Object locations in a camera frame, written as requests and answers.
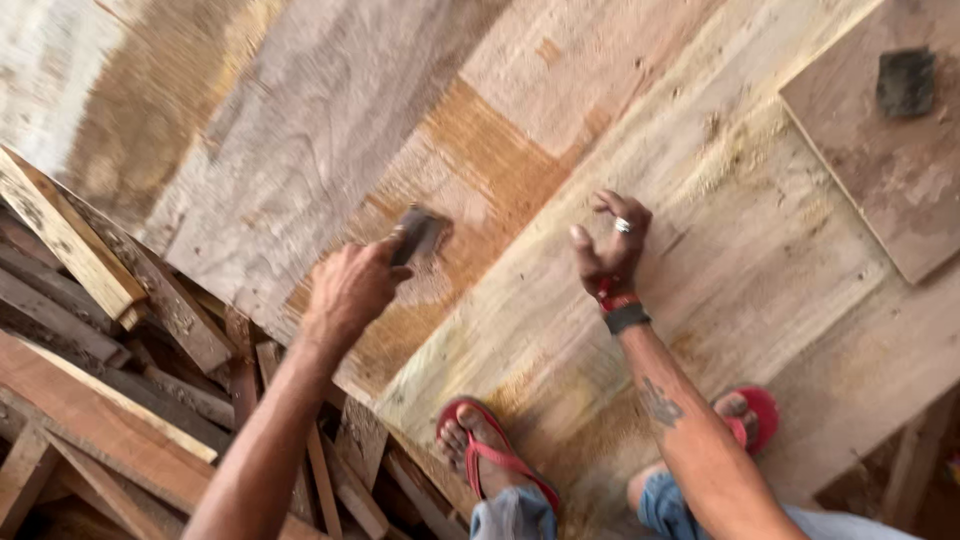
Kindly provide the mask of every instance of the silver ring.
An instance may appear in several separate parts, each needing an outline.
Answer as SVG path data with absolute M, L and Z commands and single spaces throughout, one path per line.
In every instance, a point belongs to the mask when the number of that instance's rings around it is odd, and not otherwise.
M 613 228 L 617 229 L 621 233 L 629 233 L 631 225 L 630 225 L 630 222 L 627 221 L 626 219 L 623 219 L 622 217 L 618 217 L 616 218 L 616 221 L 613 222 Z

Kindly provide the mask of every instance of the jeans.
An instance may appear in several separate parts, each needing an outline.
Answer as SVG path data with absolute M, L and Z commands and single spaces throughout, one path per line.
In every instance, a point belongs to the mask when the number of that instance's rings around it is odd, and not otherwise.
M 793 506 L 783 509 L 811 540 L 917 540 L 895 528 L 851 514 L 807 512 Z M 647 479 L 637 517 L 661 539 L 709 539 L 686 506 L 673 475 L 668 472 Z M 473 508 L 470 538 L 555 540 L 557 517 L 539 489 L 505 489 L 496 499 L 482 501 Z

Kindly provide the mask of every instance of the wristband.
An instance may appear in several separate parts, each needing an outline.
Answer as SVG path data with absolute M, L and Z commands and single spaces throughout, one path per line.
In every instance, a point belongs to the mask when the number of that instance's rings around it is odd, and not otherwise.
M 607 328 L 610 329 L 612 335 L 617 335 L 629 326 L 647 324 L 652 320 L 646 309 L 643 308 L 643 304 L 636 302 L 624 307 L 617 307 L 608 313 Z

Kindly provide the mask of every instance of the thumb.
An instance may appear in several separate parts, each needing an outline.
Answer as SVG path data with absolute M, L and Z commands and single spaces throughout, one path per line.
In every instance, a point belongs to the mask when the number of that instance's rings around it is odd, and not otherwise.
M 570 227 L 570 237 L 573 239 L 573 249 L 577 250 L 577 267 L 581 278 L 589 278 L 600 271 L 600 258 L 593 250 L 593 238 L 579 226 Z

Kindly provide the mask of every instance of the red flip-flop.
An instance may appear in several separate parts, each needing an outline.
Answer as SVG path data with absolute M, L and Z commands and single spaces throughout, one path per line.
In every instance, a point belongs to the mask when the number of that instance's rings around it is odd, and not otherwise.
M 777 401 L 774 400 L 773 395 L 762 386 L 751 384 L 735 386 L 721 394 L 721 396 L 726 396 L 732 392 L 743 396 L 744 399 L 747 400 L 747 408 L 756 413 L 757 429 L 754 442 L 747 445 L 747 430 L 743 427 L 742 420 L 732 416 L 724 416 L 723 420 L 727 423 L 727 426 L 730 427 L 730 431 L 733 433 L 733 437 L 736 438 L 736 442 L 740 443 L 740 446 L 747 451 L 747 454 L 757 455 L 767 446 L 767 443 L 770 442 L 770 438 L 777 432 L 777 427 L 780 424 L 780 412 L 777 409 Z
M 477 497 L 480 499 L 484 498 L 483 490 L 480 488 L 480 469 L 477 463 L 480 456 L 483 456 L 504 469 L 515 471 L 532 480 L 537 487 L 540 488 L 540 491 L 543 492 L 543 496 L 546 497 L 550 506 L 553 507 L 554 513 L 557 513 L 557 509 L 560 506 L 560 497 L 557 495 L 557 490 L 554 489 L 540 473 L 531 469 L 522 459 L 516 456 L 514 447 L 510 445 L 510 440 L 507 439 L 507 434 L 503 432 L 503 428 L 501 428 L 500 423 L 497 422 L 496 416 L 493 415 L 493 412 L 490 411 L 486 405 L 465 396 L 453 398 L 446 402 L 446 405 L 440 410 L 440 416 L 437 418 L 437 439 L 440 439 L 440 430 L 446 424 L 447 420 L 457 422 L 457 408 L 464 404 L 476 407 L 487 419 L 487 422 L 500 434 L 500 439 L 503 440 L 504 444 L 510 450 L 509 454 L 494 450 L 473 438 L 471 431 L 467 431 L 468 443 L 467 451 L 464 455 L 464 462 L 467 466 L 467 482 L 470 484 L 470 487 L 473 488 L 473 492 L 477 494 Z

